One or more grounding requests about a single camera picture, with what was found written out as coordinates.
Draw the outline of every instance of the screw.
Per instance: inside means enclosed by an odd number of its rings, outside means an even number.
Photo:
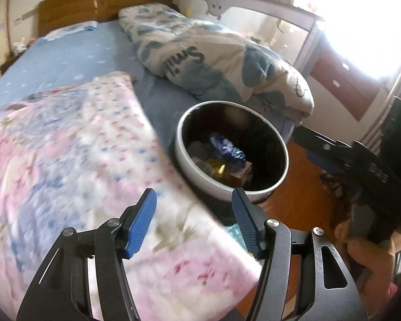
[[[119,223],[120,223],[120,221],[118,218],[110,218],[110,220],[107,221],[107,225],[109,227],[116,227],[119,225]]]
[[[278,226],[279,226],[279,221],[278,221],[278,220],[275,220],[274,218],[269,218],[269,219],[266,221],[266,223],[267,223],[267,225],[268,225],[269,227],[278,227]]]
[[[315,227],[313,229],[313,232],[317,235],[317,236],[321,236],[324,234],[324,229],[320,228],[320,227]]]
[[[74,233],[74,229],[73,228],[66,228],[62,231],[62,235],[65,237],[71,237]]]

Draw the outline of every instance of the nightstand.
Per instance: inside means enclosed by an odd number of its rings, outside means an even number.
[[[19,53],[18,55],[15,54],[9,55],[7,57],[7,60],[0,65],[0,73],[3,75],[7,71],[7,69],[10,68],[15,63],[15,61],[17,61],[19,57],[24,54],[24,52]]]

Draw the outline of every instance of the pillow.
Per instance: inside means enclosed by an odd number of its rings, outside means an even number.
[[[43,37],[43,40],[45,40],[46,42],[50,42],[67,35],[77,34],[78,32],[92,31],[97,28],[97,25],[98,22],[96,22],[95,20],[89,20],[88,22],[72,24],[51,31],[49,34]]]
[[[284,58],[223,25],[196,20],[162,4],[119,11],[119,22],[141,63],[202,101],[245,104],[260,96],[283,114],[308,117],[313,97],[302,75]]]

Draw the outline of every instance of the wooden headboard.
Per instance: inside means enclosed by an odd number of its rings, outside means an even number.
[[[149,2],[170,6],[172,0],[45,0],[38,7],[38,35],[88,20],[114,20],[121,8]]]

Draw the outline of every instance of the drawer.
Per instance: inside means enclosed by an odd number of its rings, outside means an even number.
[[[317,61],[310,75],[332,93],[357,121],[361,120],[375,98],[372,95],[366,97],[346,76],[322,59]]]
[[[373,101],[382,88],[379,80],[366,75],[358,67],[338,54],[330,44],[325,45],[320,59],[334,68],[337,73],[344,76],[367,100]]]

